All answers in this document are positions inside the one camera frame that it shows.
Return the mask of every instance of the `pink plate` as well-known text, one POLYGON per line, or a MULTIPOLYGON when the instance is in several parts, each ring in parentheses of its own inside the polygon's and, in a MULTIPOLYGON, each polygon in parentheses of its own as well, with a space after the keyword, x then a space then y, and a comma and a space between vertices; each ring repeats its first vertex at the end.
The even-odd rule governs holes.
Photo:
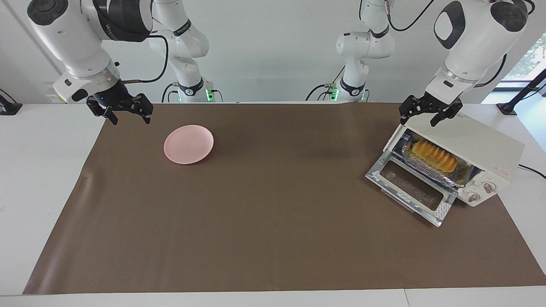
POLYGON ((214 137, 207 128, 190 125, 174 130, 165 140, 163 150, 175 163, 193 164, 208 156, 213 145, 214 137))

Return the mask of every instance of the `window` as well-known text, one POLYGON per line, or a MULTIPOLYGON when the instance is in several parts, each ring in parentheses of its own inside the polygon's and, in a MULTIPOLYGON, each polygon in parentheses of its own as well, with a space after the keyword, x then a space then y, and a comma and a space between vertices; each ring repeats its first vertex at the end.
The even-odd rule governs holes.
POLYGON ((502 79, 499 87, 525 87, 544 68, 546 68, 546 33, 502 79))

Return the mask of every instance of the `oven label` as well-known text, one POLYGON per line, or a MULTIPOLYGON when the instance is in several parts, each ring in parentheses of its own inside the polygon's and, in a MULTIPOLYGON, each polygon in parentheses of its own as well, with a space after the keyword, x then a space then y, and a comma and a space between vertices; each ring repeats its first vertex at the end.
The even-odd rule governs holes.
POLYGON ((499 173, 499 174, 502 174, 508 178, 510 178, 512 175, 510 174, 510 172, 508 172, 507 170, 505 169, 502 169, 500 167, 498 167, 497 165, 493 165, 491 167, 492 170, 494 170, 495 172, 499 173))

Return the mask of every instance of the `oven knob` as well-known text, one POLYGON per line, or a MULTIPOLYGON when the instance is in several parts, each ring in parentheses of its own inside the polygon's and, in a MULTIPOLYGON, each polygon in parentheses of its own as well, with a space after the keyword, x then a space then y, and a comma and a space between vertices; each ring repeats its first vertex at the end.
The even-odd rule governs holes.
POLYGON ((483 189, 487 192, 487 194, 491 194, 497 190, 497 186, 492 182, 484 182, 483 189))
POLYGON ((473 203, 477 202, 480 199, 480 196, 476 193, 469 193, 468 194, 468 202, 473 203))

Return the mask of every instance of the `bread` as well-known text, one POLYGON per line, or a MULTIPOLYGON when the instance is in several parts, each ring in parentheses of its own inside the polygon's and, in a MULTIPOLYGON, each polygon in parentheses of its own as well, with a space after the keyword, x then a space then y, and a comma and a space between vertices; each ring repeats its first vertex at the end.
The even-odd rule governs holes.
POLYGON ((452 173, 457 167, 457 159, 447 151, 428 141, 420 140, 413 144, 412 152, 426 164, 445 173, 452 173))

